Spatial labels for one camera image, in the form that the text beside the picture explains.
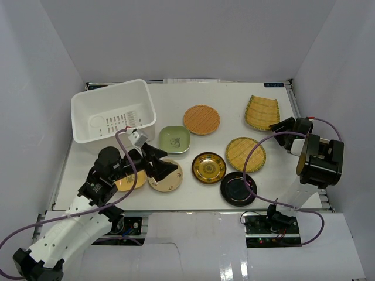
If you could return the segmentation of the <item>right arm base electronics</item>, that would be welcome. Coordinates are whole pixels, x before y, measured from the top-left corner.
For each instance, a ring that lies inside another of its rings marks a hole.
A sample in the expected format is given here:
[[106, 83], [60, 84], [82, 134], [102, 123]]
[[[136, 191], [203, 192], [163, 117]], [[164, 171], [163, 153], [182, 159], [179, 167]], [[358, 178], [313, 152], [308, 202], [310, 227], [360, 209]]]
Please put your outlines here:
[[246, 211], [240, 216], [240, 223], [244, 226], [246, 247], [286, 248], [301, 246], [299, 225], [295, 217], [291, 222], [272, 221], [266, 212]]

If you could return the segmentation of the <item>round orange woven plate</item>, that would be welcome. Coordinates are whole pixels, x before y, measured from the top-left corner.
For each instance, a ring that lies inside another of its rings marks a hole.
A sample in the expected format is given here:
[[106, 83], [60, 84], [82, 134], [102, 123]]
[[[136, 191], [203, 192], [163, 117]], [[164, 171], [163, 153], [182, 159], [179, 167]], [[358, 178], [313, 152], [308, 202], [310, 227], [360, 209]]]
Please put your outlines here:
[[220, 115], [208, 105], [195, 105], [183, 116], [184, 126], [195, 135], [209, 135], [220, 125]]

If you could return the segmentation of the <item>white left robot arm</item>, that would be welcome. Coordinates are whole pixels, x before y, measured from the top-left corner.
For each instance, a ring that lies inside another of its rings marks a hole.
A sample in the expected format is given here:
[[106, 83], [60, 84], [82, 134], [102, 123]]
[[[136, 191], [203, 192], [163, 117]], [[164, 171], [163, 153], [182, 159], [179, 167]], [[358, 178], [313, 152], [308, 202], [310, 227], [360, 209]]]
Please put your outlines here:
[[65, 214], [28, 249], [14, 253], [19, 274], [26, 280], [62, 280], [68, 262], [101, 236], [123, 229], [124, 211], [109, 202], [118, 191], [116, 181], [141, 171], [163, 180], [178, 169], [163, 161], [166, 155], [147, 143], [125, 157], [113, 146], [102, 149]]

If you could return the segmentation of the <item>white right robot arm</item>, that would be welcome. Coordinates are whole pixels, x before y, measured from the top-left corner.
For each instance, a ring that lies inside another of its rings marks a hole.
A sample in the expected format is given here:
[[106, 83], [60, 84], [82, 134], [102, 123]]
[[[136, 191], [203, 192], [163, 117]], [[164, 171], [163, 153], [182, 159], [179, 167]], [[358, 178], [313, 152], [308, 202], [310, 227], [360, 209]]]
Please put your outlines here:
[[293, 118], [269, 126], [277, 133], [276, 141], [284, 149], [299, 157], [296, 179], [281, 197], [282, 204], [270, 204], [264, 219], [265, 228], [273, 233], [288, 229], [296, 221], [295, 212], [314, 195], [338, 183], [342, 175], [344, 143], [337, 129], [337, 140], [327, 140], [312, 133], [315, 117]]

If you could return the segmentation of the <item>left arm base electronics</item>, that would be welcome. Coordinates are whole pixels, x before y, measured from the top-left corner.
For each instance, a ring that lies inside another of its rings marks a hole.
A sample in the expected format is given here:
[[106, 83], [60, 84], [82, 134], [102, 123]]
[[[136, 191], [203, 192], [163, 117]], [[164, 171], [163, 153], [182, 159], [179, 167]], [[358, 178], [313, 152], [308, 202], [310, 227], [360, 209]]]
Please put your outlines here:
[[142, 217], [124, 216], [113, 223], [111, 230], [95, 241], [95, 244], [134, 245], [142, 239]]

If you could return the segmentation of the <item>square green-rimmed bamboo tray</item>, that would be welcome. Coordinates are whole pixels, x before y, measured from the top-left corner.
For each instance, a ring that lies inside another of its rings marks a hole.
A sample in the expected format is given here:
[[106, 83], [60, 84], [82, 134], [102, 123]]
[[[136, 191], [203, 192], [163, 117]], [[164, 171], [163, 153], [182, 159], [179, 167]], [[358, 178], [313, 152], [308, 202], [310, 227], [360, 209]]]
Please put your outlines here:
[[246, 106], [244, 119], [254, 129], [270, 131], [270, 125], [280, 122], [278, 101], [252, 95]]

